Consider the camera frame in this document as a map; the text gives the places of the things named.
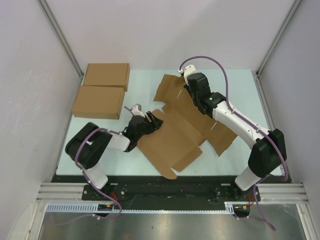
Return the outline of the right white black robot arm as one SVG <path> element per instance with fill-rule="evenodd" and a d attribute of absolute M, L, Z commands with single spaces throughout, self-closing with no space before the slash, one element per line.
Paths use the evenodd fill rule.
<path fill-rule="evenodd" d="M 183 77 L 184 87 L 198 110 L 227 126 L 251 149 L 248 166 L 236 177 L 236 185 L 230 188 L 231 196 L 242 201 L 248 196 L 249 188 L 285 163 L 287 153 L 284 134 L 277 128 L 269 130 L 247 119 L 225 96 L 211 91 L 203 73 L 185 71 Z"/>

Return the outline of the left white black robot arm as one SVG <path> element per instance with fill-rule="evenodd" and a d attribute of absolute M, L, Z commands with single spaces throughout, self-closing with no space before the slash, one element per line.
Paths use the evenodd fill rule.
<path fill-rule="evenodd" d="M 107 185 L 108 177 L 99 164 L 101 156 L 107 148 L 129 153 L 145 135 L 159 130 L 164 121 L 152 112 L 143 113 L 141 105 L 125 107 L 131 119 L 123 131 L 113 131 L 87 123 L 67 144 L 66 154 L 81 170 L 88 183 L 94 186 L 93 194 L 100 200 L 110 196 L 111 188 Z"/>

